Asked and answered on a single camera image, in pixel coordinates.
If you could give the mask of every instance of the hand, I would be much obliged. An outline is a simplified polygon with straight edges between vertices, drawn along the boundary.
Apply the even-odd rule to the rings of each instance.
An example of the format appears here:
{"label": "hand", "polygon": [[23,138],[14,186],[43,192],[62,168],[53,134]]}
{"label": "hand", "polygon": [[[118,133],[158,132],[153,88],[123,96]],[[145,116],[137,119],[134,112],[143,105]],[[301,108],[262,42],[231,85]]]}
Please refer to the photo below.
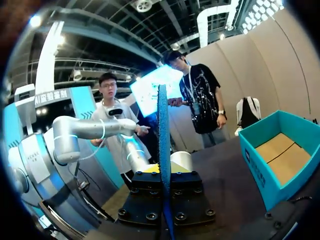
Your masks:
{"label": "hand", "polygon": [[144,137],[149,133],[149,129],[150,129],[149,126],[140,126],[137,128],[136,134],[140,137]]}
{"label": "hand", "polygon": [[226,122],[227,122],[227,119],[225,115],[219,114],[218,119],[216,120],[216,123],[218,124],[218,128],[222,129],[226,124]]}
{"label": "hand", "polygon": [[184,104],[184,102],[182,101],[181,97],[177,97],[177,98],[170,98],[168,99],[168,104],[171,107],[180,107],[181,105]]}
{"label": "hand", "polygon": [[92,139],[91,143],[93,146],[95,147],[99,147],[100,144],[103,142],[104,139],[100,138],[100,139]]}

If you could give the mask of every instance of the hair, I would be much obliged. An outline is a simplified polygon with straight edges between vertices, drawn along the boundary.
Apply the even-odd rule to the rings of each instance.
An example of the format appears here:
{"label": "hair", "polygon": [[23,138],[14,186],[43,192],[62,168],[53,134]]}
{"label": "hair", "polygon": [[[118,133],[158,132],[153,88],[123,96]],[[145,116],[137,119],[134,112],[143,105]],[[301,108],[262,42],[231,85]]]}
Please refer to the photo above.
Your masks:
{"label": "hair", "polygon": [[111,73],[111,72],[106,72],[106,73],[102,74],[102,75],[99,77],[99,85],[101,86],[101,84],[102,84],[103,81],[109,80],[109,79],[113,79],[113,80],[115,80],[116,82],[118,81],[116,75],[114,75],[114,74]]}
{"label": "hair", "polygon": [[176,60],[177,58],[181,58],[184,55],[179,51],[168,51],[163,56],[163,64],[169,65],[171,61]]}

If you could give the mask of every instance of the black t-shirt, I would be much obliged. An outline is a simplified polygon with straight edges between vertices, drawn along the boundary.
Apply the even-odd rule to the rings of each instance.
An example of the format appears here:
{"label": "black t-shirt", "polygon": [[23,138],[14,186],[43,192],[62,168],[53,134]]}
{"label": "black t-shirt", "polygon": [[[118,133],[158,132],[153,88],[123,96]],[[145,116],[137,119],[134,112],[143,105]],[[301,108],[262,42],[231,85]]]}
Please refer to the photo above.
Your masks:
{"label": "black t-shirt", "polygon": [[195,113],[193,98],[189,82],[189,73],[183,76],[179,86],[182,97],[190,103],[192,122],[198,134],[207,134],[217,129],[218,102],[216,100],[216,88],[220,88],[216,77],[211,70],[203,65],[193,65],[191,67],[191,84],[193,87],[193,97],[199,106],[199,113]]}

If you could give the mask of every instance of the blue sponge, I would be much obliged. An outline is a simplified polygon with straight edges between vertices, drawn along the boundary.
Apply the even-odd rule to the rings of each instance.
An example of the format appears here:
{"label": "blue sponge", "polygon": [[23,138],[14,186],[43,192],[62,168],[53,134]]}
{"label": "blue sponge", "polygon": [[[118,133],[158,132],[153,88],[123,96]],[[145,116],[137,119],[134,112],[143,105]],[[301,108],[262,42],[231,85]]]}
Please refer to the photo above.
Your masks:
{"label": "blue sponge", "polygon": [[170,237],[172,240],[174,240],[174,221],[171,204],[170,130],[166,85],[159,85],[157,102],[157,121],[158,161],[163,187],[163,215],[168,226]]}

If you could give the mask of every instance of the ceiling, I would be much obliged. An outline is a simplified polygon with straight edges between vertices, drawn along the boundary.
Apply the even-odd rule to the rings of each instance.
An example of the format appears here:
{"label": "ceiling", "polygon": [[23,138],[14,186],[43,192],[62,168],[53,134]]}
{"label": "ceiling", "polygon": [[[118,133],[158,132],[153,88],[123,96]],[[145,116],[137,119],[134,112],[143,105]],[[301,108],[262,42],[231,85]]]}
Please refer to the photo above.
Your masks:
{"label": "ceiling", "polygon": [[[235,0],[140,1],[140,7],[151,9],[138,12],[136,0],[56,1],[42,13],[41,26],[25,39],[14,58],[9,71],[12,91],[35,83],[48,31],[53,22],[64,21],[64,43],[56,53],[55,88],[89,85],[98,101],[101,96],[96,91],[96,80],[101,73],[113,71],[121,80],[117,97],[124,98],[130,94],[130,83],[156,69],[175,43],[185,54],[200,48],[197,16],[201,11],[230,5]],[[241,33],[240,23],[253,1],[237,2],[232,30],[226,30],[229,12],[207,17],[208,44],[219,40],[221,34],[229,37]],[[74,70],[83,71],[82,80],[73,81]]]}

